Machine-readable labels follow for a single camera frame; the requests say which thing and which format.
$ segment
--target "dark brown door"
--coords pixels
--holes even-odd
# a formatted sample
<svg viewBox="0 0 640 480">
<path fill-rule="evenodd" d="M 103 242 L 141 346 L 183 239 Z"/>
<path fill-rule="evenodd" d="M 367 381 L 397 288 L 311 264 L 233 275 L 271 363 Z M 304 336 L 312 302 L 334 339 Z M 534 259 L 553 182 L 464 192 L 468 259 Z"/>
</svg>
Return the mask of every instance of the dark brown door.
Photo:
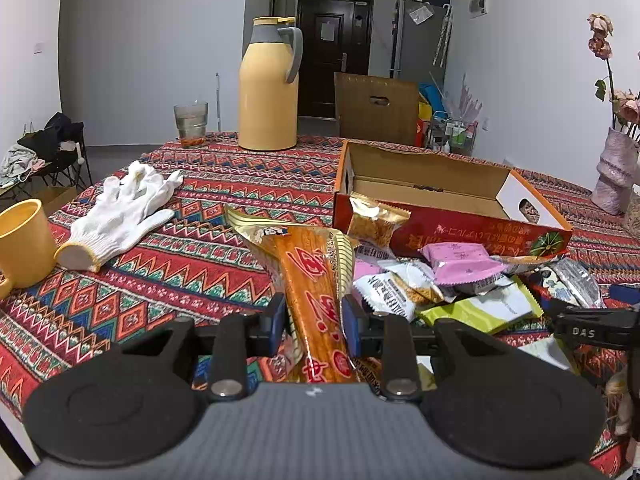
<svg viewBox="0 0 640 480">
<path fill-rule="evenodd" d="M 298 0 L 298 114 L 335 118 L 334 72 L 369 73 L 373 0 Z"/>
</svg>

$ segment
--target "screw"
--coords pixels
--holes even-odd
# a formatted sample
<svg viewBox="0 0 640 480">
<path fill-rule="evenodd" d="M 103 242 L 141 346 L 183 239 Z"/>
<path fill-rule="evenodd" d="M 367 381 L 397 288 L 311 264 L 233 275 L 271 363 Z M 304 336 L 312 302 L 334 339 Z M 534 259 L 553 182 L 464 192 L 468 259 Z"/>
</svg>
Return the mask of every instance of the screw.
<svg viewBox="0 0 640 480">
<path fill-rule="evenodd" d="M 386 389 L 392 394 L 400 396 L 411 395 L 418 389 L 418 387 L 411 379 L 391 379 L 386 384 Z"/>
<path fill-rule="evenodd" d="M 233 397 L 242 391 L 242 384 L 233 379 L 222 379 L 211 385 L 211 393 L 219 397 Z"/>
</svg>

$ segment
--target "gray cloth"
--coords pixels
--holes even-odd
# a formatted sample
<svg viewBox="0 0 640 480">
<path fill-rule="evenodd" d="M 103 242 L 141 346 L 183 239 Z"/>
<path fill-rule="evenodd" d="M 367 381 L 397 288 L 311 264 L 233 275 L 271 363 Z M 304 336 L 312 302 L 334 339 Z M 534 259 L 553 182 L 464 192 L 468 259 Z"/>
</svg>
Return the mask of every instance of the gray cloth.
<svg viewBox="0 0 640 480">
<path fill-rule="evenodd" d="M 0 164 L 0 187 L 14 182 L 25 173 L 28 174 L 37 158 L 36 152 L 20 144 L 10 147 Z"/>
</svg>

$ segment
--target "gray handle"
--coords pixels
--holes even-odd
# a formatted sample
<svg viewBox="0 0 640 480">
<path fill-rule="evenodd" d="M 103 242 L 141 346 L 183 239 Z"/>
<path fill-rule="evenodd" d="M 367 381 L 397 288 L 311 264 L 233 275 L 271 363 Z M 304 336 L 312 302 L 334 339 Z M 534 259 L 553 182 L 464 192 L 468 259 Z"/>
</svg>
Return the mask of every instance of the gray handle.
<svg viewBox="0 0 640 480">
<path fill-rule="evenodd" d="M 293 62 L 291 63 L 291 69 L 287 74 L 287 83 L 291 84 L 295 81 L 298 71 L 300 70 L 300 63 L 302 62 L 302 31 L 297 27 L 285 27 L 279 28 L 278 34 L 281 36 L 288 34 L 292 36 L 292 48 L 293 48 Z"/>
</svg>

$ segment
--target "yellow mug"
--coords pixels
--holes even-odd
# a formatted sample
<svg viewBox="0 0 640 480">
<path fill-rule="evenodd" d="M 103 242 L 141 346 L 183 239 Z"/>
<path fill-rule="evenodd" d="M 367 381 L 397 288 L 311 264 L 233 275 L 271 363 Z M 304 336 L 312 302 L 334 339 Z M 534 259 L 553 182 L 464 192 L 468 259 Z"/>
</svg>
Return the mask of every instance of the yellow mug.
<svg viewBox="0 0 640 480">
<path fill-rule="evenodd" d="M 56 243 L 37 199 L 25 200 L 0 213 L 0 300 L 12 288 L 44 280 L 55 266 Z"/>
</svg>

